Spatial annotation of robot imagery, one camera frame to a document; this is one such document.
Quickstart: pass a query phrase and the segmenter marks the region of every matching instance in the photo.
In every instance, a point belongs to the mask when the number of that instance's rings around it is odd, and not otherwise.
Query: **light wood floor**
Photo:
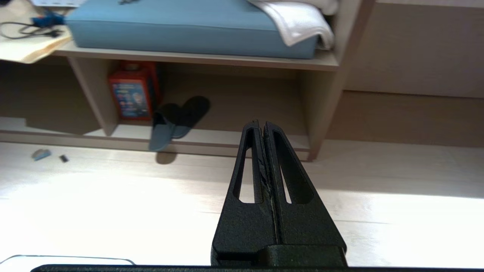
[[[34,162],[39,148],[0,143],[0,259],[210,264],[235,158],[52,146]],[[327,140],[323,150],[304,167],[350,266],[484,267],[484,149]]]

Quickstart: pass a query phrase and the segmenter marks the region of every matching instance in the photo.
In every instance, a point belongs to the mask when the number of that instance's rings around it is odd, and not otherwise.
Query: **slipper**
[[[166,104],[155,111],[149,151],[159,152],[170,144],[181,111],[182,109],[176,104]]]
[[[181,107],[181,115],[176,122],[172,137],[179,139],[188,132],[207,114],[210,109],[210,101],[203,96],[194,96],[188,99]]]

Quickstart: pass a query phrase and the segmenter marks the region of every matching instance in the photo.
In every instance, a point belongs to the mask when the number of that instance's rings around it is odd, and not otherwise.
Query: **blue cushion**
[[[79,47],[310,59],[247,0],[89,0],[66,20]]]

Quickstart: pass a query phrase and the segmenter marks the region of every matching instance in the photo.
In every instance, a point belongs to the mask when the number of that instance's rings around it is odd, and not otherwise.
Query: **black cable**
[[[48,8],[44,8],[48,13],[52,13],[52,11]],[[69,9],[64,10],[64,13],[62,16],[64,16]],[[21,29],[18,30],[19,34],[23,34],[23,36],[18,36],[18,37],[12,37],[5,35],[1,28],[4,25],[20,25],[23,26]],[[0,23],[0,36],[11,39],[11,40],[19,40],[19,39],[25,39],[25,38],[31,38],[31,37],[45,37],[45,36],[51,36],[52,38],[58,37],[63,31],[54,29],[54,24],[52,23],[50,26],[47,27],[37,27],[33,24],[26,24],[26,23],[18,23],[18,22],[3,22]],[[32,31],[26,31],[28,28],[36,28],[35,30]]]

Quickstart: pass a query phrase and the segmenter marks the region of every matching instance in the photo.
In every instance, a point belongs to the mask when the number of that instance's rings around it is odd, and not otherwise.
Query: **blue plug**
[[[52,155],[50,150],[48,149],[39,149],[36,152],[32,154],[32,159],[34,161],[42,160],[43,158],[46,158],[48,156]]]
[[[64,16],[52,11],[46,11],[45,16],[31,18],[32,25],[38,28],[64,25]]]

